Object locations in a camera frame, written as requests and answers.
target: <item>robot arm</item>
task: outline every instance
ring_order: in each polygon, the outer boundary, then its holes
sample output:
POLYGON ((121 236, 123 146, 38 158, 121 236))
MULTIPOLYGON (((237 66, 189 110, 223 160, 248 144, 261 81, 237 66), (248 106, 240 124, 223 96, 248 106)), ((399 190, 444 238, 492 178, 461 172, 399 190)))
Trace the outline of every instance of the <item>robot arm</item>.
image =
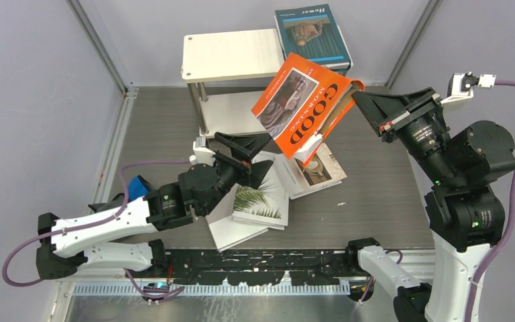
POLYGON ((138 245, 109 241, 187 225, 194 221, 194 215, 207 216, 234 184, 259 187, 273 164, 270 160, 251 163, 271 139, 269 134, 232 137, 216 133, 215 138, 230 148, 231 158, 207 149, 205 142, 195 142, 196 158, 191 158, 191 162, 196 164, 179 174, 177 182, 165 184, 144 198, 128 203, 118 217, 119 208, 74 219, 60 219, 52 213, 40 215, 39 235, 63 232, 41 240, 36 256, 40 278, 64 278, 85 268, 127 268, 145 272, 156 268, 155 265, 166 266, 160 240, 138 245), (70 229, 111 216, 114 220, 102 225, 70 229))
MULTIPOLYGON (((352 241, 347 248, 358 268, 375 276, 394 299, 399 322, 462 321, 472 277, 500 241, 506 216, 490 183, 515 169, 514 140, 491 121, 475 122, 451 138, 443 120, 443 109, 463 108, 474 86, 491 88, 494 79, 455 74, 444 100, 432 88, 407 95, 353 94, 382 141, 399 138, 433 183, 425 196, 436 252, 433 287, 406 274, 374 240, 352 241)), ((479 298, 480 292, 472 321, 478 321, 479 298)))

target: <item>white wall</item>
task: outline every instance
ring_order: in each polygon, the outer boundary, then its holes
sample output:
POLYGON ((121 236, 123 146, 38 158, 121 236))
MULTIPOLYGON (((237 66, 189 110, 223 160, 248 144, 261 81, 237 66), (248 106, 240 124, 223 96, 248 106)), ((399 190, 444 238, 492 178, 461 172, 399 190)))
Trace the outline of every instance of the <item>white wall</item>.
MULTIPOLYGON (((82 215, 121 93, 65 1, 0 1, 0 321, 43 321, 54 282, 13 288, 1 265, 37 217, 82 215)), ((14 280, 37 278, 36 245, 14 280)))
MULTIPOLYGON (((444 1, 392 91, 431 86, 444 97, 449 77, 468 70, 515 80, 515 1, 444 1)), ((515 89, 476 90, 467 109, 445 117, 452 136, 474 121, 489 119, 508 129, 515 141, 515 89)), ((419 169, 414 171, 420 189, 429 191, 431 183, 419 169)), ((509 174, 492 185, 507 213, 511 179, 509 174)), ((515 229, 486 272, 480 314, 481 321, 515 321, 515 229)))
POLYGON ((184 86, 185 35, 275 28, 275 10, 319 3, 329 3, 345 35, 349 76, 384 84, 427 0, 82 0, 118 70, 137 86, 184 86))

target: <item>photo on book cover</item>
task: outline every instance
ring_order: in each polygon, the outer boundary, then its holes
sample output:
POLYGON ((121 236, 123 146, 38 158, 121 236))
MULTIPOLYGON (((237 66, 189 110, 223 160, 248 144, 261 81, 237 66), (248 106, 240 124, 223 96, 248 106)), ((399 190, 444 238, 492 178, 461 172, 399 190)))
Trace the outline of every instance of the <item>photo on book cover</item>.
POLYGON ((295 54, 313 62, 343 58, 339 30, 328 15, 283 19, 283 28, 295 54))
MULTIPOLYGON (((331 154, 331 159, 336 161, 335 157, 331 154)), ((307 180, 310 186, 314 186, 319 183, 331 180, 331 174, 329 169, 323 164, 319 156, 315 155, 309 162, 307 167, 303 167, 301 162, 297 162, 299 169, 303 172, 303 176, 307 180)))
POLYGON ((279 188, 269 180, 262 182, 262 185, 253 189, 248 186, 238 186, 234 200, 234 211, 250 213, 272 219, 281 219, 281 210, 271 204, 271 200, 279 199, 277 196, 279 188))
POLYGON ((278 137, 319 84, 292 68, 263 111, 256 115, 272 138, 278 137))

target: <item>shelf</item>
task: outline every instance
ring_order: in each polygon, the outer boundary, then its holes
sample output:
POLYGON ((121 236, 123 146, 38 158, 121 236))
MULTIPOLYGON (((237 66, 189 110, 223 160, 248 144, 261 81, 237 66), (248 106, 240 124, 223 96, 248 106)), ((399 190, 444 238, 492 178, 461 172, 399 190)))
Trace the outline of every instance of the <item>shelf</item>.
POLYGON ((262 93, 209 95, 208 101, 201 102, 208 127, 205 137, 213 138, 216 131, 231 135, 265 133, 266 129, 251 112, 262 93))
POLYGON ((283 61, 275 29, 187 35, 181 75, 186 83, 273 77, 283 61))

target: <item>plant on book cover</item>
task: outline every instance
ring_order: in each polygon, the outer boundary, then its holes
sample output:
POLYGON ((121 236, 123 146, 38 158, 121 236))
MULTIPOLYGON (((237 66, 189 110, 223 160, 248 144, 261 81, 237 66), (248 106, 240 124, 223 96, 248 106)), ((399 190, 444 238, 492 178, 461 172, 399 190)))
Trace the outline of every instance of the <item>plant on book cover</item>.
POLYGON ((252 215, 262 216, 273 219, 281 219, 281 211, 272 208, 267 197, 274 198, 275 186, 264 181, 262 185, 253 189, 248 186, 239 186, 236 190, 234 200, 234 211, 251 213, 252 215))

